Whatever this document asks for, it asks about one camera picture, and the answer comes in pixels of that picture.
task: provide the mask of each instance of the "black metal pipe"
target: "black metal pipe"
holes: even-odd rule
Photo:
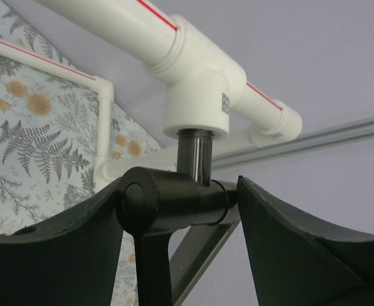
[[[209,186],[214,133],[205,129],[182,129],[178,132],[177,172]]]

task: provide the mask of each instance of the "red line on pipe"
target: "red line on pipe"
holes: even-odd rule
[[[5,43],[5,42],[3,42],[3,41],[1,41],[1,40],[0,40],[0,44],[5,45],[5,46],[7,46],[7,47],[10,47],[10,48],[12,48],[12,49],[15,49],[15,50],[21,51],[21,52],[23,52],[23,53],[25,53],[25,54],[28,54],[28,55],[31,55],[31,56],[33,56],[33,57],[36,57],[37,59],[41,59],[41,60],[43,60],[43,61],[45,61],[45,62],[49,62],[50,64],[53,64],[53,65],[55,65],[55,66],[58,66],[58,67],[60,67],[60,68],[65,69],[65,70],[68,70],[68,71],[74,72],[74,73],[76,73],[76,74],[78,74],[78,75],[81,75],[81,76],[83,76],[83,77],[86,77],[86,78],[88,78],[88,79],[90,79],[90,80],[93,80],[93,81],[96,80],[95,78],[91,77],[90,75],[87,75],[87,74],[82,73],[82,72],[79,72],[79,71],[77,71],[77,70],[74,70],[74,69],[68,68],[68,67],[66,67],[66,66],[64,66],[64,65],[58,64],[57,62],[50,61],[49,59],[46,59],[46,58],[44,58],[44,57],[41,57],[41,56],[36,55],[36,54],[34,54],[34,53],[31,53],[31,52],[28,52],[27,50],[24,50],[24,49],[18,48],[18,47],[13,46],[13,45],[11,45],[11,44],[9,44],[9,43]]]
[[[275,106],[277,109],[279,110],[282,110],[282,107],[277,105],[273,100],[271,100],[270,98],[268,98],[264,93],[262,93],[259,89],[257,89],[254,85],[252,85],[251,83],[247,82],[246,85],[248,85],[248,87],[250,89],[252,89],[253,91],[255,91],[257,94],[261,95],[263,98],[266,99],[266,101],[270,102],[270,104],[272,104],[273,106]]]
[[[159,17],[162,21],[164,21],[165,24],[170,26],[173,30],[177,30],[177,27],[169,20],[167,20],[166,17],[164,17],[162,14],[160,14],[158,11],[156,11],[151,5],[147,4],[143,0],[137,0],[142,6],[147,8],[149,11],[151,11],[153,14],[155,14],[157,17]]]

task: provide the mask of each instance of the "wall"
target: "wall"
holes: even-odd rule
[[[324,220],[374,233],[374,140],[217,171],[244,175]],[[242,227],[238,227],[183,306],[258,305]]]
[[[0,2],[0,38],[63,64],[44,37]],[[93,194],[98,101],[94,92],[0,56],[0,234],[44,220]],[[160,146],[117,105],[112,157]],[[124,236],[113,305],[137,305],[133,241]]]

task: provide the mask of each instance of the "floral wallpaper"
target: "floral wallpaper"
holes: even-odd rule
[[[0,38],[69,65],[44,37],[0,2]],[[96,153],[95,92],[0,56],[0,234],[49,218],[90,197]],[[160,149],[113,106],[116,161]],[[112,305],[136,306],[132,237],[125,234]]]

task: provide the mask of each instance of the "ceiling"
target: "ceiling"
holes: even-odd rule
[[[33,0],[4,1],[76,68],[113,81],[116,103],[160,143],[174,143],[161,132],[165,87],[141,63]],[[304,132],[374,115],[374,1],[152,2],[187,18],[250,82],[296,109]],[[246,123],[232,116],[231,130]]]

